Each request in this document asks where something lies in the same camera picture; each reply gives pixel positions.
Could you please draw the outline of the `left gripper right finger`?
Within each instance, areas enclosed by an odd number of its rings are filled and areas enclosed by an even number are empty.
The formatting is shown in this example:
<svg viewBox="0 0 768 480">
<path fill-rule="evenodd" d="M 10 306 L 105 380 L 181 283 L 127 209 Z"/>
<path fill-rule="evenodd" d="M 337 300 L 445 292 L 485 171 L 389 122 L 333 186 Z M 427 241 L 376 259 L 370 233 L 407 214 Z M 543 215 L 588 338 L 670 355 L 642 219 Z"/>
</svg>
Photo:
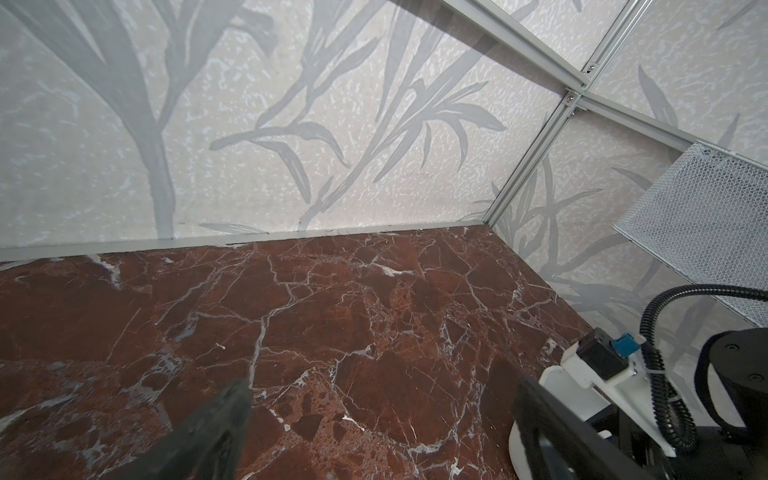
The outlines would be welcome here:
<svg viewBox="0 0 768 480">
<path fill-rule="evenodd" d="M 519 380 L 514 409 L 534 479 L 651 477 L 530 377 Z"/>
</svg>

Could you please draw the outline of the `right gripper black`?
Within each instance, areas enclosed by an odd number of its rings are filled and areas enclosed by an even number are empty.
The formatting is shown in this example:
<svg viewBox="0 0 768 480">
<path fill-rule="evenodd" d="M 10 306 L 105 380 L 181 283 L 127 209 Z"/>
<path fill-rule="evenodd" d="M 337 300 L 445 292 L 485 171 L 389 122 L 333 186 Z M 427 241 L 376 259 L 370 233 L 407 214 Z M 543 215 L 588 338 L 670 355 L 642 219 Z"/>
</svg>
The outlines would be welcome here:
<svg viewBox="0 0 768 480">
<path fill-rule="evenodd" d="M 767 477 L 767 330 L 718 333 L 702 346 L 695 394 L 712 424 L 694 426 L 696 446 L 667 450 L 653 419 L 615 402 L 587 423 L 654 479 L 765 479 Z"/>
</svg>

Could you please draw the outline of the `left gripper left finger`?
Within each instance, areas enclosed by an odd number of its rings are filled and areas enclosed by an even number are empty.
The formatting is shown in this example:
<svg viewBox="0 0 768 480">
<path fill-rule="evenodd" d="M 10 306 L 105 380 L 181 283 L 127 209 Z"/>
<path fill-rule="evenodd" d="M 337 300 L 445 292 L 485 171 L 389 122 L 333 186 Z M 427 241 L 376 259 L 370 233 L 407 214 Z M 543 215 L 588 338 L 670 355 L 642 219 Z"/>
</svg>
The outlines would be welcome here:
<svg viewBox="0 0 768 480">
<path fill-rule="evenodd" d="M 252 396 L 244 379 L 230 383 L 116 479 L 233 479 L 245 444 Z"/>
</svg>

